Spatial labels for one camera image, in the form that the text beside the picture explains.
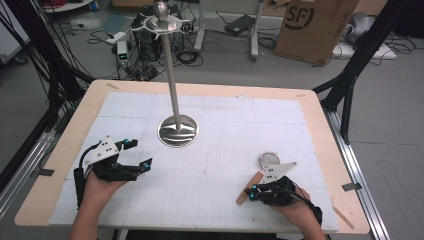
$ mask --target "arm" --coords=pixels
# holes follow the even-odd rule
[[[310,200],[309,194],[304,189],[296,188],[296,193]],[[291,224],[298,227],[305,240],[326,239],[314,213],[303,201],[296,200],[289,206],[271,206],[271,208],[284,215]]]
[[[84,198],[72,224],[69,239],[96,240],[100,213],[112,195],[126,182],[106,182],[90,172],[85,185]]]

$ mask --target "paper sheet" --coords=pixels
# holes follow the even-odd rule
[[[52,225],[70,225],[77,213],[73,169],[89,146],[110,135],[115,142],[138,139],[118,162],[138,165],[153,157],[152,169],[118,190],[99,225],[130,229],[296,232],[260,202],[236,199],[260,170],[259,156],[275,152],[298,162],[287,176],[310,193],[324,212],[322,228],[338,224],[300,104],[294,100],[179,95],[180,113],[199,124],[189,146],[160,142],[160,122],[172,115],[169,95],[112,92],[106,97],[62,188]]]

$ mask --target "floor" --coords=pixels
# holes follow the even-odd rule
[[[109,6],[96,13],[79,9],[60,16],[64,22],[73,16],[82,16],[80,19],[84,19],[87,26],[96,24],[93,19],[100,21],[104,27],[106,23],[114,22],[107,27],[124,30],[131,23],[134,13],[117,13]],[[217,15],[206,23],[209,28],[222,29],[222,20]],[[260,28],[279,28],[280,25],[281,19],[264,18]],[[92,75],[98,78],[117,77],[111,47],[87,43],[92,32],[78,31],[67,35],[74,55]],[[337,76],[347,63],[346,60],[333,59],[324,67],[314,67],[274,56],[272,50],[263,47],[259,48],[259,57],[253,62],[248,57],[250,47],[246,39],[234,39],[213,32],[207,32],[205,39],[207,41],[200,52],[203,64],[175,67],[177,82],[311,89]],[[423,39],[414,41],[424,47]],[[379,66],[368,64],[354,92],[351,145],[391,239],[422,239],[424,235],[424,191],[420,187],[424,179],[424,126],[420,117],[424,116],[421,106],[424,102],[423,63],[424,51],[414,50],[411,54],[398,54],[396,60],[383,61]],[[164,70],[163,66],[157,67],[159,71]],[[152,81],[163,81],[163,75]],[[3,170],[47,109],[47,98],[31,63],[0,66],[0,102],[0,170]],[[29,178],[0,220],[2,239],[28,239],[29,236],[31,239],[66,238],[68,228],[20,227],[14,224],[14,216],[34,181],[34,178]],[[99,232],[100,239],[111,239],[111,230]],[[372,239],[371,234],[332,234],[331,237]]]

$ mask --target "cardboard box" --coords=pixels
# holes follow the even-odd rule
[[[156,0],[112,0],[114,7],[142,7],[144,5],[153,5]]]
[[[324,65],[359,0],[291,0],[274,54]]]

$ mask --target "metal ball top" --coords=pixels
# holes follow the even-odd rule
[[[153,12],[160,22],[168,19],[168,5],[166,5],[164,2],[156,2],[155,6],[153,7]]]

